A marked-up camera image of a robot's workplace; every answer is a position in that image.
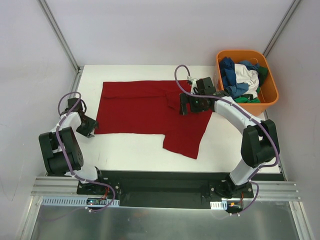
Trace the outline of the red t-shirt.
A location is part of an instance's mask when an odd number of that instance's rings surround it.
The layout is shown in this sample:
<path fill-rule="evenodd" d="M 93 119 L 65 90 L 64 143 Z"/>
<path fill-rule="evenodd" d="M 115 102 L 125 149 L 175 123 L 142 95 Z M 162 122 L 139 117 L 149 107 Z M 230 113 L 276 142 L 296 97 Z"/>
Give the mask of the red t-shirt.
<path fill-rule="evenodd" d="M 97 112 L 97 135 L 164 135 L 163 148 L 196 159 L 210 111 L 180 114 L 181 88 L 185 80 L 104 82 Z"/>

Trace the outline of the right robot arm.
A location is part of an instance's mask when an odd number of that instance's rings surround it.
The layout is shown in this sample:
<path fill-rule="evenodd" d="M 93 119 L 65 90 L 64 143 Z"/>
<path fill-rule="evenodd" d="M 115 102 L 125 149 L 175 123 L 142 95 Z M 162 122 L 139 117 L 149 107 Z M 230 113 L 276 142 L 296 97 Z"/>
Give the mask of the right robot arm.
<path fill-rule="evenodd" d="M 179 100 L 181 115 L 188 114 L 187 105 L 193 113 L 212 110 L 227 119 L 242 135 L 241 160 L 225 181 L 214 188 L 218 196 L 227 199 L 237 197 L 260 169 L 269 167 L 266 163 L 279 159 L 275 123 L 250 115 L 226 92 L 218 91 L 212 96 L 181 93 Z"/>

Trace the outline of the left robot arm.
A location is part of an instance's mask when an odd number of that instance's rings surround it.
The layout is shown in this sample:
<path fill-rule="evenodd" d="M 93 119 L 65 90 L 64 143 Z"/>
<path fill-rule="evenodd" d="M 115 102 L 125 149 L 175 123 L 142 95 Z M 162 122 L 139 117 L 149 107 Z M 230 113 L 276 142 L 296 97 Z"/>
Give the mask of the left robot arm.
<path fill-rule="evenodd" d="M 90 191 L 99 195 L 106 183 L 98 177 L 98 168 L 84 163 L 84 156 L 77 140 L 82 135 L 83 122 L 77 112 L 63 114 L 50 131 L 38 137 L 46 172 L 50 176 L 69 176 L 87 184 Z"/>

